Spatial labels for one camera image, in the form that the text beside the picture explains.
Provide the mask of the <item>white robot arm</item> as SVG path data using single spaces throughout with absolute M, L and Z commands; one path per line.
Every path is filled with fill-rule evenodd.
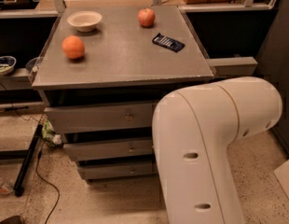
M 170 224 L 246 224 L 227 147 L 270 129 L 281 114 L 279 92 L 258 77 L 191 86 L 163 97 L 152 135 Z

